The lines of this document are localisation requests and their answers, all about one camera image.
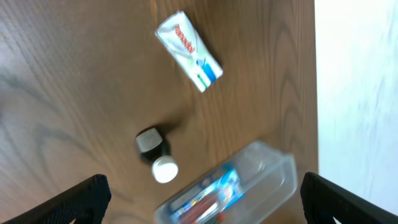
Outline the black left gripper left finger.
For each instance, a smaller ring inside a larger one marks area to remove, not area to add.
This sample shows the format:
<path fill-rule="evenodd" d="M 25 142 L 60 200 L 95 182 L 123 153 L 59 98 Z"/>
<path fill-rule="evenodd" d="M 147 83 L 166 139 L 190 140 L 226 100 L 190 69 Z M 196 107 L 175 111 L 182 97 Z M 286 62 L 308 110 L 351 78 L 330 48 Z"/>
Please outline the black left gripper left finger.
<path fill-rule="evenodd" d="M 110 200 L 107 177 L 96 174 L 4 224 L 101 223 Z"/>

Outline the black bottle white cap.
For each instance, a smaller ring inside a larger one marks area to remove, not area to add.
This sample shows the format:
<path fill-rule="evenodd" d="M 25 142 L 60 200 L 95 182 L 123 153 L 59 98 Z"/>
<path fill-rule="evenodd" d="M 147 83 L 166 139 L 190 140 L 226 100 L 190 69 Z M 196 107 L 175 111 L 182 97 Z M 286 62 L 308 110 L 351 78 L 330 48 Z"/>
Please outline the black bottle white cap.
<path fill-rule="evenodd" d="M 140 131 L 135 144 L 141 161 L 150 166 L 158 183 L 166 184 L 177 176 L 178 165 L 171 156 L 169 142 L 156 126 Z"/>

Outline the blue Kool Fever box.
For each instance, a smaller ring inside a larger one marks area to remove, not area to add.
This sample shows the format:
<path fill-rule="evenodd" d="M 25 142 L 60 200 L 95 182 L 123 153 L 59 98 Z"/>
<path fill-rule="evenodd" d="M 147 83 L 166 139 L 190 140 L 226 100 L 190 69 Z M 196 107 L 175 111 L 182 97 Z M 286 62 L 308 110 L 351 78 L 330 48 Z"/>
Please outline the blue Kool Fever box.
<path fill-rule="evenodd" d="M 179 223 L 181 215 L 209 194 L 217 194 L 222 203 L 221 212 L 239 200 L 244 195 L 244 190 L 236 168 L 226 165 L 211 172 L 169 202 L 172 223 Z"/>

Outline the white green Panadol box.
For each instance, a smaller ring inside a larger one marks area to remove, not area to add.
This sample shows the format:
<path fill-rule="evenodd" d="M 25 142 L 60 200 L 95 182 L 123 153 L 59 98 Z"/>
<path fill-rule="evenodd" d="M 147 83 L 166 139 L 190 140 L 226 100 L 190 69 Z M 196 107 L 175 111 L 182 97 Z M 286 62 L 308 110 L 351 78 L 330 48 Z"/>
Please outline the white green Panadol box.
<path fill-rule="evenodd" d="M 155 35 L 200 92 L 223 75 L 223 69 L 183 11 L 163 21 Z"/>

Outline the red Panadol ActiFast box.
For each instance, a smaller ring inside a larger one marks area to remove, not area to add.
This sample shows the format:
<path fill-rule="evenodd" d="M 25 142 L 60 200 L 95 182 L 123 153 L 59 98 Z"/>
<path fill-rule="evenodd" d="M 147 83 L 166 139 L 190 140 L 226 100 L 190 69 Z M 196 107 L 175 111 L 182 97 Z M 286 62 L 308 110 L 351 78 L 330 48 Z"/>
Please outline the red Panadol ActiFast box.
<path fill-rule="evenodd" d="M 179 224 L 219 224 L 224 217 L 217 194 L 209 194 L 180 216 Z"/>

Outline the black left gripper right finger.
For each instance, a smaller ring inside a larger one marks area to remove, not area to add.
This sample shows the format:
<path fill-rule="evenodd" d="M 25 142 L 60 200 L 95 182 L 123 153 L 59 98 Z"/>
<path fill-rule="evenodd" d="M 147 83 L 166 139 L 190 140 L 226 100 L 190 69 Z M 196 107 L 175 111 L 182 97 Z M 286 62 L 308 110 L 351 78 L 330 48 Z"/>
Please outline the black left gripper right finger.
<path fill-rule="evenodd" d="M 397 216 L 314 172 L 304 175 L 300 196 L 308 224 L 397 223 Z"/>

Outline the clear plastic container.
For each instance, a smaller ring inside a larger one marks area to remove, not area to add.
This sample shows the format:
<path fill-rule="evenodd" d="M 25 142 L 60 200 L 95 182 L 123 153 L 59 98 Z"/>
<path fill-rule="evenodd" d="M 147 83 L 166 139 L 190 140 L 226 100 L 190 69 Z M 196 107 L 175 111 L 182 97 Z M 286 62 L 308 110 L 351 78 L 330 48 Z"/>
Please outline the clear plastic container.
<path fill-rule="evenodd" d="M 154 212 L 155 223 L 173 224 L 169 202 L 226 165 L 236 168 L 244 195 L 221 212 L 224 217 L 221 223 L 260 223 L 291 198 L 297 189 L 294 156 L 256 140 L 160 205 Z"/>

